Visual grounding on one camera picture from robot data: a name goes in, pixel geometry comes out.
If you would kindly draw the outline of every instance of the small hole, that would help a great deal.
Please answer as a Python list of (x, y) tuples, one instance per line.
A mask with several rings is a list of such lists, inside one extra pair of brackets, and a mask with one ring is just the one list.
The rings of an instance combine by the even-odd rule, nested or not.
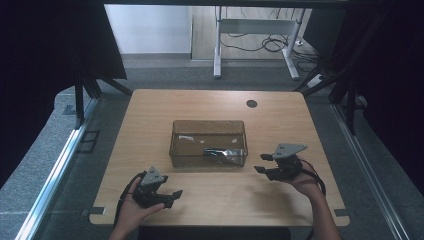
[(255, 100), (248, 100), (246, 102), (246, 105), (250, 108), (255, 108), (258, 106), (258, 103)]

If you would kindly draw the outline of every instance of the black curtain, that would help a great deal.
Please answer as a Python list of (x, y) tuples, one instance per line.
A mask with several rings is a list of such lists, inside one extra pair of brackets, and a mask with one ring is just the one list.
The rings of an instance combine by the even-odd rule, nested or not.
[(395, 1), (356, 70), (359, 92), (368, 102), (365, 118), (421, 193), (424, 193), (423, 20), (416, 1)]
[(0, 3), (1, 186), (54, 109), (82, 78), (126, 79), (103, 4)]

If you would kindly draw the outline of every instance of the tabletop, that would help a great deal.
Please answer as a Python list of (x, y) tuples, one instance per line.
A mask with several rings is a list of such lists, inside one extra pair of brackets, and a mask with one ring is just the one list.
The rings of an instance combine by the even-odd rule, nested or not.
[[(256, 107), (246, 103), (253, 100)], [(220, 170), (178, 169), (169, 156), (174, 120), (241, 120), (248, 156), (244, 167)], [(311, 226), (309, 200), (292, 186), (269, 181), (254, 166), (279, 143), (304, 144), (299, 155), (311, 162), (327, 187), (327, 201), (338, 226), (349, 224), (331, 168), (303, 96), (295, 92), (136, 90), (129, 103), (94, 207), (94, 224), (112, 224), (125, 186), (151, 166), (168, 182), (158, 193), (183, 190), (171, 209), (144, 222), (151, 226)]]

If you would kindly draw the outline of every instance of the clear plastic box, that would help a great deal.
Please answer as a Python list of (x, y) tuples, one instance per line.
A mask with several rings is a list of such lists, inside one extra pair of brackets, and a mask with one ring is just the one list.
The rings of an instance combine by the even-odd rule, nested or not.
[(244, 122), (176, 120), (169, 155), (176, 168), (243, 167), (247, 157)]

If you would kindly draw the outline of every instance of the desk leg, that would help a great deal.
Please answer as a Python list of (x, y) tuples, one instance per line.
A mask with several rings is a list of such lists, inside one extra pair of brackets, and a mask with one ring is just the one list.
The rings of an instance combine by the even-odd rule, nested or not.
[(218, 8), (218, 19), (216, 20), (216, 43), (215, 43), (215, 55), (213, 59), (213, 77), (221, 77), (221, 11), (222, 7)]
[(299, 34), (300, 26), (302, 25), (303, 16), (305, 15), (305, 9), (301, 9), (298, 17), (296, 18), (296, 23), (289, 37), (289, 45), (287, 49), (283, 49), (284, 60), (286, 60), (287, 67), (290, 71), (290, 75), (293, 80), (299, 80), (299, 74), (297, 73), (296, 66), (291, 59), (291, 54), (293, 51), (294, 43), (296, 42), (297, 34)]

